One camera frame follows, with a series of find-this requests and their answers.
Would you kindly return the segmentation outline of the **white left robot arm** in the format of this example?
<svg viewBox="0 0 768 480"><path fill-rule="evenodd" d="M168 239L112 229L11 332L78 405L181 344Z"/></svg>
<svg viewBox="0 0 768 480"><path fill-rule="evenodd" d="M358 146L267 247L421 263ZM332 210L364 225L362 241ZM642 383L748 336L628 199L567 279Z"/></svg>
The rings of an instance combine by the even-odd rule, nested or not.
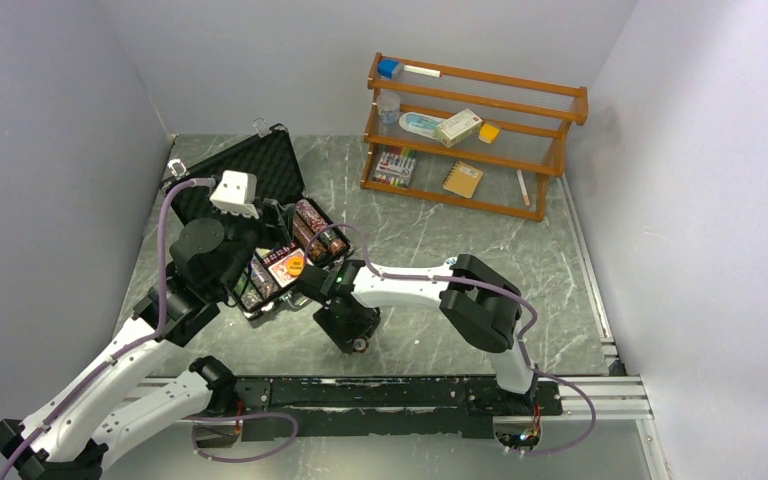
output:
<svg viewBox="0 0 768 480"><path fill-rule="evenodd" d="M167 247L159 219L158 280L104 350L48 403L23 419L0 421L5 478L98 479L122 455L169 425L240 414L237 378L221 361L193 361L159 393L126 407L126 395L182 351L219 313L255 251L288 243L292 208L258 218L219 214L185 224Z"/></svg>

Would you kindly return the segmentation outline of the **red playing card deck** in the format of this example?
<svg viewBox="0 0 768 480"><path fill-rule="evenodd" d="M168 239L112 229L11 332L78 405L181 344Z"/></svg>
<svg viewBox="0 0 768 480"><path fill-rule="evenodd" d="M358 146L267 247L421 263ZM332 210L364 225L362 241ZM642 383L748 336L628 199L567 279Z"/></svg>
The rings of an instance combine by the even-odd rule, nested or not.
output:
<svg viewBox="0 0 768 480"><path fill-rule="evenodd" d="M279 287L284 288L284 287L290 286L300 276L299 275L298 277L292 277L288 275L286 272L285 262L289 257L293 257L293 256L303 256L306 260L304 251L302 249L300 248L290 249L289 247L276 249L270 252L263 259L264 266L269 271L270 275L276 281Z"/></svg>

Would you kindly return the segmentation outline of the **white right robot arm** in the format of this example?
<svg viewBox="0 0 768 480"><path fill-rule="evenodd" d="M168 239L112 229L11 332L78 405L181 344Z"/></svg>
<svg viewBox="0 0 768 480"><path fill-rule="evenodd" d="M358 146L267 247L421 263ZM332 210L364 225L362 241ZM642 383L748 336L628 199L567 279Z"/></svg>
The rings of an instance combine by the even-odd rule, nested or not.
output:
<svg viewBox="0 0 768 480"><path fill-rule="evenodd" d="M426 268L365 260L346 260L330 270L307 266L296 290L320 305L314 320L345 353L369 346L382 307L438 311L469 345L488 355L508 412L525 413L538 399L535 375L515 345L523 309L520 291L473 255Z"/></svg>

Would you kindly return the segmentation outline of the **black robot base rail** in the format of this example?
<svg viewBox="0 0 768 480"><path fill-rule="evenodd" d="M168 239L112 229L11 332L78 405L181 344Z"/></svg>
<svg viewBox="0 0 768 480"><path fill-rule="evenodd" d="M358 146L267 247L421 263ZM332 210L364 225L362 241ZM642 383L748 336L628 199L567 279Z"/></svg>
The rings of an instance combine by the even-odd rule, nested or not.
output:
<svg viewBox="0 0 768 480"><path fill-rule="evenodd" d="M243 425L245 441L300 437L458 434L490 439L504 417L530 418L563 412L552 381L527 394L502 390L494 376L402 377L240 376L233 413L279 412L286 419Z"/></svg>

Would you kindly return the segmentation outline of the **orange big blind button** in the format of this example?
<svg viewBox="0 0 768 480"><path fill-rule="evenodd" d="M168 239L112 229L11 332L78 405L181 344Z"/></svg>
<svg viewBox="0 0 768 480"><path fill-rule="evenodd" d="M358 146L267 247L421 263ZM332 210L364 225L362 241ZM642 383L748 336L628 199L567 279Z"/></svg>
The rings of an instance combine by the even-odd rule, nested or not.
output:
<svg viewBox="0 0 768 480"><path fill-rule="evenodd" d="M289 257L285 262L285 269L288 275L298 277L306 266L306 260L303 256Z"/></svg>

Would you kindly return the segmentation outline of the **orange hundred chip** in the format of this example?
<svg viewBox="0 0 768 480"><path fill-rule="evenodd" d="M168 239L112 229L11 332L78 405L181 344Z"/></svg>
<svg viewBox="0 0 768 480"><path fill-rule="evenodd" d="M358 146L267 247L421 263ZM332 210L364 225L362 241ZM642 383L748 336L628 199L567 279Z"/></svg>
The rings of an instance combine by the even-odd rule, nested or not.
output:
<svg viewBox="0 0 768 480"><path fill-rule="evenodd" d="M353 342L353 349L357 352L364 352L368 348L368 343L363 338L358 338Z"/></svg>

